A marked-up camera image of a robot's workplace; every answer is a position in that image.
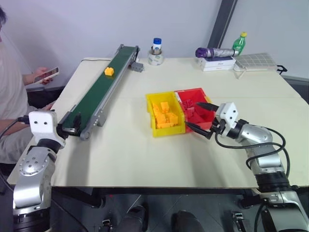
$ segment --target power cord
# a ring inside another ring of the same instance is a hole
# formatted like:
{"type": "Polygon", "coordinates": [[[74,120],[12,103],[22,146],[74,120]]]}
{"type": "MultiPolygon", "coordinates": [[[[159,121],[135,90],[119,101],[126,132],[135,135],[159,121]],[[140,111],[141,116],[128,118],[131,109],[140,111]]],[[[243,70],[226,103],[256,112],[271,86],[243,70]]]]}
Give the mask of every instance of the power cord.
{"type": "Polygon", "coordinates": [[[85,60],[88,60],[88,61],[98,61],[98,60],[101,60],[101,61],[111,61],[111,59],[82,59],[81,62],[83,62],[85,60]]]}
{"type": "Polygon", "coordinates": [[[287,150],[284,148],[285,145],[286,145],[286,141],[285,141],[285,138],[283,135],[281,135],[279,132],[277,132],[276,130],[274,129],[271,129],[271,128],[266,128],[267,130],[271,131],[271,132],[274,132],[275,134],[277,134],[281,139],[282,139],[282,144],[278,144],[278,143],[273,143],[273,142],[269,142],[269,143],[261,143],[261,144],[254,144],[254,145],[248,145],[248,146],[229,146],[229,145],[224,145],[222,143],[219,142],[218,140],[218,135],[219,133],[216,133],[215,134],[215,141],[216,143],[221,146],[221,147],[224,147],[224,148],[229,148],[229,149],[250,149],[250,148],[254,148],[254,147],[259,147],[259,146],[266,146],[266,145],[274,145],[274,146],[278,146],[279,149],[275,150],[275,151],[272,151],[272,152],[268,152],[268,153],[264,153],[264,154],[261,154],[261,155],[257,155],[257,156],[253,156],[253,157],[250,157],[246,160],[246,165],[249,169],[251,169],[249,163],[251,160],[254,160],[254,159],[257,159],[257,158],[261,158],[261,157],[265,157],[265,156],[270,156],[270,155],[273,155],[273,154],[276,154],[280,151],[284,151],[284,154],[285,154],[285,157],[286,157],[286,162],[287,162],[287,167],[286,167],[286,176],[289,177],[290,175],[290,168],[291,168],[291,164],[290,164],[290,157],[289,157],[289,153],[287,152],[287,150]]]}
{"type": "Polygon", "coordinates": [[[256,212],[255,220],[254,220],[254,232],[257,232],[258,220],[259,220],[260,214],[261,214],[264,206],[265,206],[264,203],[261,203],[260,207],[258,208],[258,210],[256,212]]]}
{"type": "MultiPolygon", "coordinates": [[[[12,123],[10,123],[1,133],[0,133],[0,140],[2,138],[2,136],[13,126],[15,125],[15,123],[17,122],[23,122],[25,124],[29,124],[29,117],[28,115],[24,115],[23,117],[19,117],[17,119],[15,119],[12,123]]],[[[6,185],[6,187],[14,192],[14,189],[10,186],[10,184],[6,181],[6,179],[4,178],[4,175],[0,169],[0,179],[3,181],[3,183],[6,185]]],[[[70,217],[72,217],[83,229],[83,231],[88,232],[87,228],[74,216],[72,215],[69,211],[67,211],[66,209],[64,209],[59,203],[57,203],[54,199],[52,199],[52,202],[58,206],[58,208],[60,208],[63,212],[67,213],[70,217]]]]}

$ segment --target green bottle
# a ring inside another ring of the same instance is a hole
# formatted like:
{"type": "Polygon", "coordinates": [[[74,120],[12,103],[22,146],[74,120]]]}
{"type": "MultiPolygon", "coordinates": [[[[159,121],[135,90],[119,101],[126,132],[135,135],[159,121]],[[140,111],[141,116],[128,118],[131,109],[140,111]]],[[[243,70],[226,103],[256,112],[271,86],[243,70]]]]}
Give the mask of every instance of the green bottle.
{"type": "Polygon", "coordinates": [[[246,45],[246,40],[245,40],[246,37],[247,37],[247,33],[243,31],[240,34],[240,37],[238,39],[236,39],[235,42],[233,43],[232,49],[239,52],[238,56],[241,54],[243,48],[246,45]]]}

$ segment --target purple object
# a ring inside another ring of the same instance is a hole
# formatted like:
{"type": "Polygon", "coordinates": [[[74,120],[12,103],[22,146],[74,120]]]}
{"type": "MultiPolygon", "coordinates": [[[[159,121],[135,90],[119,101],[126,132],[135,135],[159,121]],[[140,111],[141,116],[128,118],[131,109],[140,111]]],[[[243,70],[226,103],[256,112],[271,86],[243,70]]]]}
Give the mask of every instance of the purple object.
{"type": "Polygon", "coordinates": [[[195,56],[198,58],[232,57],[235,55],[238,55],[238,52],[236,52],[234,49],[199,47],[195,51],[195,56]]]}

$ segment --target blue lid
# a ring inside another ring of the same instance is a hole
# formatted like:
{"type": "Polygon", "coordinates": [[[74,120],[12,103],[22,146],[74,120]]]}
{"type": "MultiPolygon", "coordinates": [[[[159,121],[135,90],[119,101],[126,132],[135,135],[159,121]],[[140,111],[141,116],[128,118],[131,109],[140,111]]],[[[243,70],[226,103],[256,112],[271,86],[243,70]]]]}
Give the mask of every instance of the blue lid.
{"type": "Polygon", "coordinates": [[[154,44],[161,44],[162,40],[160,38],[154,38],[154,44]]]}

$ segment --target yellow cube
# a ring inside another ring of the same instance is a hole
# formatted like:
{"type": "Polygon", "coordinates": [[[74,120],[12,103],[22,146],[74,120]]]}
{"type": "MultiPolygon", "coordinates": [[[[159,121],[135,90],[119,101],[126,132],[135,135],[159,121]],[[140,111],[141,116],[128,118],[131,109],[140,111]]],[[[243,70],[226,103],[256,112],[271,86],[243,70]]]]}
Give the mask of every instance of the yellow cube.
{"type": "Polygon", "coordinates": [[[177,115],[175,115],[174,113],[166,113],[166,116],[169,120],[170,123],[172,123],[173,125],[177,125],[178,124],[178,117],[177,115]]]}
{"type": "Polygon", "coordinates": [[[169,128],[169,127],[172,127],[173,126],[173,124],[172,123],[170,123],[170,122],[166,122],[166,123],[158,123],[157,124],[157,127],[159,128],[159,129],[161,129],[161,128],[169,128]]]}
{"type": "Polygon", "coordinates": [[[169,111],[169,103],[167,101],[161,102],[162,113],[167,113],[169,111]]]}
{"type": "Polygon", "coordinates": [[[107,76],[112,76],[114,74],[114,69],[113,68],[110,68],[110,67],[107,67],[105,70],[104,70],[104,73],[105,75],[107,76]]]}
{"type": "Polygon", "coordinates": [[[157,124],[166,123],[166,117],[164,114],[158,114],[155,116],[157,124]]]}
{"type": "Polygon", "coordinates": [[[157,104],[153,103],[153,110],[154,110],[154,115],[157,116],[158,114],[160,114],[160,109],[159,106],[157,104]]]}

